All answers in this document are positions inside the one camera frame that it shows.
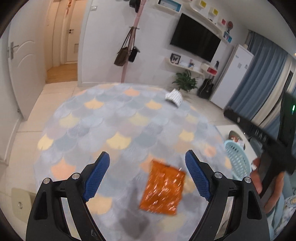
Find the person's right hand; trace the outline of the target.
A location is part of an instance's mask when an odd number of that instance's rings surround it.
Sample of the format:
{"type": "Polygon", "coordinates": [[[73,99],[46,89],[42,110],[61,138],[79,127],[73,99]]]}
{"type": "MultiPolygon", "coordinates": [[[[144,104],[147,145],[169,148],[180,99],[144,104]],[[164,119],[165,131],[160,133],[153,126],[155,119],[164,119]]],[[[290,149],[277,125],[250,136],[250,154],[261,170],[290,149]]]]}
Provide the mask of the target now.
{"type": "MultiPolygon", "coordinates": [[[[260,180],[260,176],[258,173],[258,167],[260,165],[260,159],[256,158],[253,160],[253,165],[256,166],[256,169],[253,170],[250,173],[250,178],[253,181],[253,184],[257,190],[257,193],[260,194],[262,192],[262,184],[261,184],[261,180],[260,180]]],[[[285,177],[285,173],[281,172],[275,180],[275,185],[274,185],[274,191],[273,194],[271,195],[271,197],[269,198],[269,200],[266,202],[266,204],[264,205],[264,210],[266,213],[271,212],[271,210],[275,207],[276,203],[278,202],[281,194],[282,194],[282,190],[283,190],[283,186],[284,186],[284,177],[285,177]]]]}

